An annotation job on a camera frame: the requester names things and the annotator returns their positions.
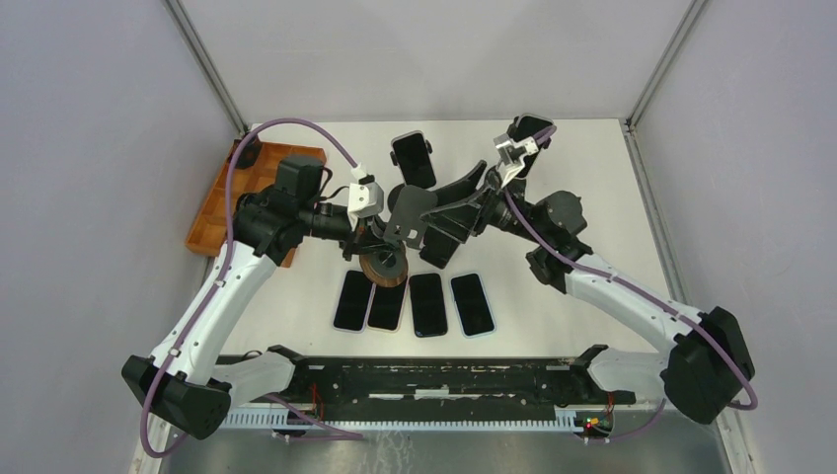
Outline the wood-base stand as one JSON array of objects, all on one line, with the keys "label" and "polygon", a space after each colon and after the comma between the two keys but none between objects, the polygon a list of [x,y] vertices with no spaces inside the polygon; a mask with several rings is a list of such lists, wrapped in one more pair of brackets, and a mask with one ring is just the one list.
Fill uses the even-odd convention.
[{"label": "wood-base stand", "polygon": [[378,286],[393,287],[404,282],[409,275],[407,251],[421,247],[428,226],[419,216],[436,208],[438,202],[433,191],[413,185],[400,184],[387,197],[390,217],[386,222],[384,239],[393,244],[393,252],[359,257],[362,272]]}]

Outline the lilac case smartphone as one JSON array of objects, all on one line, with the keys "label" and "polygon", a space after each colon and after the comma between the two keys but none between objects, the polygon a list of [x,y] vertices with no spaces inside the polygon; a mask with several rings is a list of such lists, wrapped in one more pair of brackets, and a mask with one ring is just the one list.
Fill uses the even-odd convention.
[{"label": "lilac case smartphone", "polygon": [[333,318],[335,329],[353,333],[363,330],[373,287],[372,281],[361,271],[345,274]]}]

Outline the cream case smartphone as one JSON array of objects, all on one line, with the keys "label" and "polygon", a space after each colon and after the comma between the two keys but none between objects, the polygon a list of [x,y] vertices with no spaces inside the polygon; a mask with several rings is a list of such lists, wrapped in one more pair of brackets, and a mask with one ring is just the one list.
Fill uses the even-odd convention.
[{"label": "cream case smartphone", "polygon": [[400,327],[407,285],[376,286],[371,300],[366,324],[369,328],[395,332]]}]

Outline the black small phone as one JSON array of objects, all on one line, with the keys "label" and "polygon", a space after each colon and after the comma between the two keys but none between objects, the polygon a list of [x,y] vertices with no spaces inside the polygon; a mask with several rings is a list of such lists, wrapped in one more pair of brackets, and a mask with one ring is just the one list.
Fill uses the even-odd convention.
[{"label": "black small phone", "polygon": [[419,338],[446,335],[448,324],[441,276],[411,276],[409,292],[415,335]]}]

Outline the light blue case phone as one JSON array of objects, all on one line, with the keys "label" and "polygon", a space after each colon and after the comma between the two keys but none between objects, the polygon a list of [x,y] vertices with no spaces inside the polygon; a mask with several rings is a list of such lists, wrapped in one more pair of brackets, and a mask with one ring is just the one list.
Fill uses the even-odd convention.
[{"label": "light blue case phone", "polygon": [[493,333],[495,318],[480,276],[456,276],[450,284],[463,335],[475,338]]}]

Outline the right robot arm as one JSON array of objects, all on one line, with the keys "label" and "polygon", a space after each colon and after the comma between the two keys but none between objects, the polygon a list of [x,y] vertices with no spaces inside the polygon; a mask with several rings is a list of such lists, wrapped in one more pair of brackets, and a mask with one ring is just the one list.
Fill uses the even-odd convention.
[{"label": "right robot arm", "polygon": [[618,271],[579,239],[587,226],[580,197],[556,191],[530,203],[525,189],[520,179],[504,186],[496,170],[480,164],[440,190],[443,203],[419,218],[460,244],[488,227],[536,243],[526,256],[534,278],[597,308],[652,346],[650,353],[609,346],[585,351],[582,369],[570,377],[577,400],[594,403],[608,391],[630,391],[667,401],[702,425],[725,409],[758,408],[755,366],[731,312],[664,297]]}]

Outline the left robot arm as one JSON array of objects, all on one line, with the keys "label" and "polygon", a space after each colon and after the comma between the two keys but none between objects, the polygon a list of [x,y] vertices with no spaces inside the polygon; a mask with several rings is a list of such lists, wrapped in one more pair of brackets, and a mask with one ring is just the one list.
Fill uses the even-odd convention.
[{"label": "left robot arm", "polygon": [[232,364],[217,360],[252,298],[304,238],[346,245],[382,211],[383,192],[361,166],[351,170],[348,204],[326,204],[326,173],[320,159],[293,155],[279,163],[272,185],[234,201],[208,280],[151,355],[132,355],[122,368],[145,416],[205,439],[233,408],[268,394],[291,403],[308,394],[309,374],[273,350]]}]

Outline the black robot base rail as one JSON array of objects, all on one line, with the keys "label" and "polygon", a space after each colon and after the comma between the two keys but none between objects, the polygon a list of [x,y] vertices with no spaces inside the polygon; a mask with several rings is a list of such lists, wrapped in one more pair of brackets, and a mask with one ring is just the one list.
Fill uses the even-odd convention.
[{"label": "black robot base rail", "polygon": [[300,356],[280,398],[317,402],[327,422],[547,421],[555,409],[630,405],[572,358]]}]

